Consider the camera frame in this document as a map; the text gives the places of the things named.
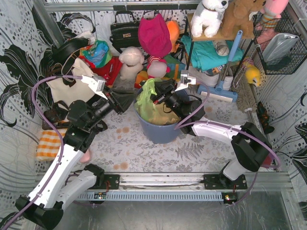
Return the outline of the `green plastic trash bag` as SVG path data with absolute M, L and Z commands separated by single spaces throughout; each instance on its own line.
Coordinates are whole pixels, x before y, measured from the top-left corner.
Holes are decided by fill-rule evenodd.
M 161 81 L 161 79 L 155 78 L 148 80 Z M 165 103 L 154 104 L 151 100 L 144 100 L 143 86 L 141 93 L 136 98 L 134 108 L 143 120 L 153 125 L 165 126 L 180 121 L 180 118 L 171 109 L 166 108 Z

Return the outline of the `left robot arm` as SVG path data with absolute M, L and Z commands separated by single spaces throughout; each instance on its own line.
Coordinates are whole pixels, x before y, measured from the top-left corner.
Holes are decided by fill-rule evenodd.
M 89 188 L 109 187 L 105 171 L 94 164 L 85 166 L 72 182 L 65 184 L 65 181 L 95 136 L 107 130 L 103 118 L 112 111 L 124 113 L 136 96 L 135 91 L 105 87 L 101 98 L 92 105 L 82 100 L 70 104 L 67 119 L 71 125 L 61 138 L 58 154 L 35 189 L 16 201 L 16 207 L 26 219 L 52 230 L 61 221 L 64 210 L 81 193 Z

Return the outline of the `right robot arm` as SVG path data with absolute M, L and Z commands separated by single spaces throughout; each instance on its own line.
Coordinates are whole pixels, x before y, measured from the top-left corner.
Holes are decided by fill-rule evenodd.
M 173 79 L 148 79 L 140 85 L 142 95 L 147 97 L 146 104 L 152 107 L 163 104 L 179 118 L 178 128 L 183 133 L 212 138 L 232 146 L 235 159 L 219 173 L 204 175 L 202 183 L 206 189 L 246 189 L 244 173 L 256 173 L 261 167 L 270 167 L 265 160 L 274 154 L 271 145 L 253 123 L 235 126 L 207 119 L 201 98 L 190 100 L 188 96 L 179 95 L 189 83 L 191 80 L 179 83 Z

